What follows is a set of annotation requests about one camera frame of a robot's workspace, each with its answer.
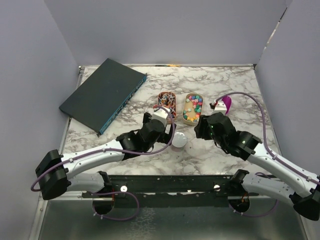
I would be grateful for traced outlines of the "silver round jar lid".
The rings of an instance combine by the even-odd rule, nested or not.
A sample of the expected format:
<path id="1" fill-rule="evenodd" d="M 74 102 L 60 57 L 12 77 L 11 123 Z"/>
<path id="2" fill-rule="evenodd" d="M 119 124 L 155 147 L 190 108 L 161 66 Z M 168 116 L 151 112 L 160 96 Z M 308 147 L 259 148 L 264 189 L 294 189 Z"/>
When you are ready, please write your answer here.
<path id="1" fill-rule="evenodd" d="M 171 144 L 175 148 L 183 148 L 188 142 L 186 135 L 183 132 L 176 132 L 174 134 Z"/>

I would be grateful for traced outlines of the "purple plastic scoop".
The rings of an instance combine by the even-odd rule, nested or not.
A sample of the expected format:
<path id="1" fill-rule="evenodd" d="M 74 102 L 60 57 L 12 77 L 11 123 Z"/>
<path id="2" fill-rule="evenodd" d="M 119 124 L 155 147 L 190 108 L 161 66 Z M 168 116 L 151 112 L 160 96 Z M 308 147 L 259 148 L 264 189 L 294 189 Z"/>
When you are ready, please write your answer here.
<path id="1" fill-rule="evenodd" d="M 230 96 L 225 96 L 223 99 L 222 99 L 224 105 L 226 106 L 226 112 L 225 114 L 227 115 L 229 113 L 229 110 L 231 108 L 231 104 L 232 104 L 232 99 Z"/>

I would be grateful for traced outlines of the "beige tray of star candies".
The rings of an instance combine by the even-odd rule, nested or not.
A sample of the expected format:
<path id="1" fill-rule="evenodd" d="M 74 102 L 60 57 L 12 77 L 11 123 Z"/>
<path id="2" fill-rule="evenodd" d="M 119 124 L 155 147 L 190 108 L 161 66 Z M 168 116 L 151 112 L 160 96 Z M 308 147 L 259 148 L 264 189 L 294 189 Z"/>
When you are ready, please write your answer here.
<path id="1" fill-rule="evenodd" d="M 186 125 L 196 126 L 199 122 L 204 105 L 204 98 L 198 93 L 189 93 L 184 100 L 182 121 Z"/>

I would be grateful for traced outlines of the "pink tray of lollipops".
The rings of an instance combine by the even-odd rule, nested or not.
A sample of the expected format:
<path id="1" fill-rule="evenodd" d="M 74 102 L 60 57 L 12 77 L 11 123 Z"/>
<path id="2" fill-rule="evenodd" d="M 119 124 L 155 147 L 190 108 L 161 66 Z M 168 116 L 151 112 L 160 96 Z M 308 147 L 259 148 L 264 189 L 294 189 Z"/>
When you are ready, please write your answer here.
<path id="1" fill-rule="evenodd" d="M 172 118 L 177 116 L 176 95 L 172 91 L 160 92 L 157 96 L 158 105 L 164 106 L 170 110 Z"/>

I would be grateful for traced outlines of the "clear plastic jar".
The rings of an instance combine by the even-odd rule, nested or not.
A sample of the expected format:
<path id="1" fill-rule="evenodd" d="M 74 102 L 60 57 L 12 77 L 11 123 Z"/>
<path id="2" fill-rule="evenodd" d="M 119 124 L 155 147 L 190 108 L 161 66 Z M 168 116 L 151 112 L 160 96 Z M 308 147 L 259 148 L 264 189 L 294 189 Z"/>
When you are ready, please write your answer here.
<path id="1" fill-rule="evenodd" d="M 175 146 L 172 147 L 172 150 L 175 152 L 181 152 L 183 149 L 184 147 L 175 147 Z"/>

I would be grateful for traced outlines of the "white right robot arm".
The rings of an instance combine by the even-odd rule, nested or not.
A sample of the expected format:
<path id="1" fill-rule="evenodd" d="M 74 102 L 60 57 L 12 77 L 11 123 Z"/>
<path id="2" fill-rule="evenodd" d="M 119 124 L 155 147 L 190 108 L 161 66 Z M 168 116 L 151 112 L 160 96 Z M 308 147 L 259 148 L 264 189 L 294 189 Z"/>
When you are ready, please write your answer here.
<path id="1" fill-rule="evenodd" d="M 320 219 L 320 179 L 294 163 L 268 151 L 257 136 L 236 130 L 228 116 L 218 112 L 201 115 L 194 128 L 198 139 L 212 140 L 226 154 L 255 164 L 278 180 L 264 178 L 239 169 L 230 180 L 230 191 L 240 196 L 244 192 L 271 197 L 293 207 L 301 216 Z"/>

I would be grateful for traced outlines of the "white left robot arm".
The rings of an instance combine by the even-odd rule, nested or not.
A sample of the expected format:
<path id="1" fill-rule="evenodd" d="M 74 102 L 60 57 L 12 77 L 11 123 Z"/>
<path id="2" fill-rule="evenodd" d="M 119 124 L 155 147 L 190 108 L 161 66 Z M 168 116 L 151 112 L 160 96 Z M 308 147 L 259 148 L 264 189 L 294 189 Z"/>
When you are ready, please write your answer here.
<path id="1" fill-rule="evenodd" d="M 139 156 L 152 155 L 155 143 L 171 144 L 176 125 L 166 133 L 167 108 L 146 112 L 142 128 L 119 135 L 116 139 L 80 152 L 60 154 L 49 151 L 35 169 L 36 181 L 31 191 L 39 191 L 44 200 L 52 200 L 70 191 L 87 191 L 103 198 L 112 190 L 108 175 L 102 171 L 86 172 L 108 163 L 121 162 Z"/>

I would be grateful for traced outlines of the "dark teal network switch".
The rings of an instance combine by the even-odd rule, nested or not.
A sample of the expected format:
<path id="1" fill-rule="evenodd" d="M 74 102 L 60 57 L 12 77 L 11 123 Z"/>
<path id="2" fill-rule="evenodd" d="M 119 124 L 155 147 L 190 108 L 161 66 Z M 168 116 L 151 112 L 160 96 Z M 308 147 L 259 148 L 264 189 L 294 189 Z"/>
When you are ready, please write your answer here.
<path id="1" fill-rule="evenodd" d="M 100 136 L 146 80 L 145 73 L 108 58 L 59 110 Z"/>

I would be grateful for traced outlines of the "black mounting rail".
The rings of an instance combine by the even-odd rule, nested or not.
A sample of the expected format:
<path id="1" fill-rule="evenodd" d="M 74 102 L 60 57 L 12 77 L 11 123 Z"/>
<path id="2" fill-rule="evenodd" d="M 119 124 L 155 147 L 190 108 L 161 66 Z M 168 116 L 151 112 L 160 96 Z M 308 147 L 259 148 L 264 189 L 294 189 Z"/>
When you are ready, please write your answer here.
<path id="1" fill-rule="evenodd" d="M 231 175 L 110 175 L 113 190 L 126 186 L 140 207 L 228 207 L 228 198 L 240 199 L 244 188 Z"/>

